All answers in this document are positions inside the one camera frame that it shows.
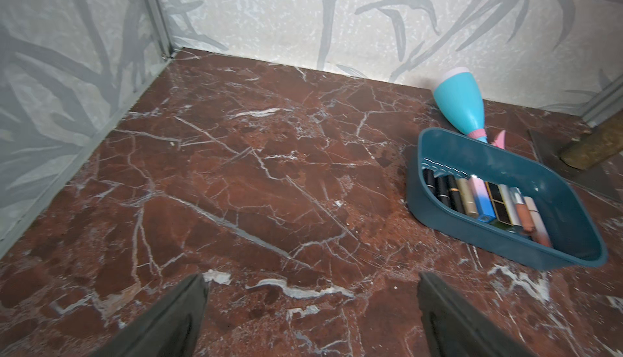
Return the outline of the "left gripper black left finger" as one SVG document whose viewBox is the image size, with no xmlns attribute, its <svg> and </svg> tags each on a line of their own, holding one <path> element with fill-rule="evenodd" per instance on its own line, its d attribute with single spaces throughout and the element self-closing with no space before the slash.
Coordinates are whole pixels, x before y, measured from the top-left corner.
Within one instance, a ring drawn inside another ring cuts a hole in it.
<svg viewBox="0 0 623 357">
<path fill-rule="evenodd" d="M 208 299 L 204 277 L 186 277 L 92 355 L 192 356 Z"/>
</svg>

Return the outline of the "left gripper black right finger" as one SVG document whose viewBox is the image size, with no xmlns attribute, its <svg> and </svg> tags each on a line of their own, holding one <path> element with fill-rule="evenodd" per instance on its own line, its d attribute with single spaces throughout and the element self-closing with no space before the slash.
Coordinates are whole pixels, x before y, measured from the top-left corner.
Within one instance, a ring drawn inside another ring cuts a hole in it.
<svg viewBox="0 0 623 357">
<path fill-rule="evenodd" d="M 531 356 L 434 273 L 420 274 L 417 299 L 432 356 Z"/>
</svg>

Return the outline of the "blue pink lipstick tube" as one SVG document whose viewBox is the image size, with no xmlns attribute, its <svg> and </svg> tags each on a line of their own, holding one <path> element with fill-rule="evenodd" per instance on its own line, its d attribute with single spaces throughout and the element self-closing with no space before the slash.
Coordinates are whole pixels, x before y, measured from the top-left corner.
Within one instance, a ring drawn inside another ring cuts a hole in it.
<svg viewBox="0 0 623 357">
<path fill-rule="evenodd" d="M 476 208 L 478 211 L 477 219 L 483 223 L 490 223 L 496 219 L 493 204 L 488 194 L 485 182 L 476 175 L 471 175 L 468 183 L 472 190 Z"/>
</svg>

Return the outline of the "black lipstick sideways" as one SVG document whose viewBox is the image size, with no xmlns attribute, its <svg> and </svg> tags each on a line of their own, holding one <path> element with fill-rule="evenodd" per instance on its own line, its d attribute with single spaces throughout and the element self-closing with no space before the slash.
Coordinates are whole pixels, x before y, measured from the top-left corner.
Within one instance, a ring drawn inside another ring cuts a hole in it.
<svg viewBox="0 0 623 357">
<path fill-rule="evenodd" d="M 449 199 L 453 210 L 465 214 L 465 208 L 462 203 L 462 195 L 458 189 L 458 183 L 453 175 L 446 175 L 446 183 L 448 188 Z"/>
</svg>

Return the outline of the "beige lipstick tube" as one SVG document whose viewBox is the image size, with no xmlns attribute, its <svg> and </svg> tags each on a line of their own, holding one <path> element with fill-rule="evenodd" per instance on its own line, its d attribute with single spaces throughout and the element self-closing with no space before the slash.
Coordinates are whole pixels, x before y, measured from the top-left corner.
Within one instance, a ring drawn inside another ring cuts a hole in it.
<svg viewBox="0 0 623 357">
<path fill-rule="evenodd" d="M 457 178 L 457 186 L 462 199 L 462 204 L 465 210 L 465 214 L 472 218 L 478 218 L 479 212 L 475 203 L 475 198 L 470 188 L 470 183 L 465 178 Z"/>
</svg>

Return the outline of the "light pink lipstick tube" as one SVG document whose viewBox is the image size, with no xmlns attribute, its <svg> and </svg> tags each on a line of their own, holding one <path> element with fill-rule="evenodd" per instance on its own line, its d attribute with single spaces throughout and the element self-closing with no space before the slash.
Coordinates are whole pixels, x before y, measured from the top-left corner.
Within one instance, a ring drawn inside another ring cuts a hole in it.
<svg viewBox="0 0 623 357">
<path fill-rule="evenodd" d="M 535 225 L 535 229 L 531 233 L 532 240 L 543 246 L 552 248 L 552 241 L 550 240 L 548 231 L 535 204 L 535 201 L 530 196 L 525 196 L 524 200 L 526 202 L 528 210 L 530 211 L 531 219 Z"/>
</svg>

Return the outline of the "rose lipstick tube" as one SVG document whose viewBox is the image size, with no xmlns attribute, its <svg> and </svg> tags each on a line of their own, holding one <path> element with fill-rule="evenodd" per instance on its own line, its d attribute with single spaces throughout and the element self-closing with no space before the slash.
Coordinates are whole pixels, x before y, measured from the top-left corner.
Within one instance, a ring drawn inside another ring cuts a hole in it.
<svg viewBox="0 0 623 357">
<path fill-rule="evenodd" d="M 532 234 L 535 231 L 535 223 L 532 220 L 531 212 L 527 207 L 524 196 L 522 195 L 521 191 L 516 187 L 511 187 L 509 189 L 509 194 L 514 203 L 514 207 L 516 209 L 516 213 L 519 217 L 519 221 L 521 222 L 523 230 L 527 234 Z"/>
</svg>

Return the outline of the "silver lipstick tube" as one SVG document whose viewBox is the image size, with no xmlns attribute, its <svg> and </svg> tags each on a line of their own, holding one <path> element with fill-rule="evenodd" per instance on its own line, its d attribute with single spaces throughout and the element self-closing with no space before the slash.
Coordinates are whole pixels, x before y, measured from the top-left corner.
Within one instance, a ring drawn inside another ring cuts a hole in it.
<svg viewBox="0 0 623 357">
<path fill-rule="evenodd" d="M 504 201 L 507 214 L 509 214 L 509 220 L 513 226 L 522 227 L 522 222 L 519 219 L 519 215 L 515 208 L 514 201 L 510 195 L 509 188 L 504 184 L 499 184 L 498 188 L 501 192 L 501 197 Z"/>
</svg>

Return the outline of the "teal plastic storage box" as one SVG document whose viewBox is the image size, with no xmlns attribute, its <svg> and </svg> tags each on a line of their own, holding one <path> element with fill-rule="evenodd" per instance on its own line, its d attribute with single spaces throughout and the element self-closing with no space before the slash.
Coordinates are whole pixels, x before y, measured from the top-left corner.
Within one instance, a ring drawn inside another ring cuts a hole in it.
<svg viewBox="0 0 623 357">
<path fill-rule="evenodd" d="M 477 175 L 517 187 L 535 201 L 551 247 L 506 232 L 451 209 L 428 189 L 424 169 Z M 407 208 L 423 225 L 538 270 L 600 267 L 608 251 L 579 197 L 560 175 L 536 161 L 442 128 L 420 133 L 407 169 Z"/>
</svg>

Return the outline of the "pink artificial blossom tree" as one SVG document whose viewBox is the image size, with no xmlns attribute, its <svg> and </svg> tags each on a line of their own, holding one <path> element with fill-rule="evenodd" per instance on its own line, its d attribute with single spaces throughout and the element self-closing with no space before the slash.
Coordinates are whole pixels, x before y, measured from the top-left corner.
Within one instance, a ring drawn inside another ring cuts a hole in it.
<svg viewBox="0 0 623 357">
<path fill-rule="evenodd" d="M 529 131 L 541 164 L 587 191 L 621 201 L 604 163 L 622 151 L 622 112 L 584 133 L 576 141 L 564 142 L 538 131 Z"/>
</svg>

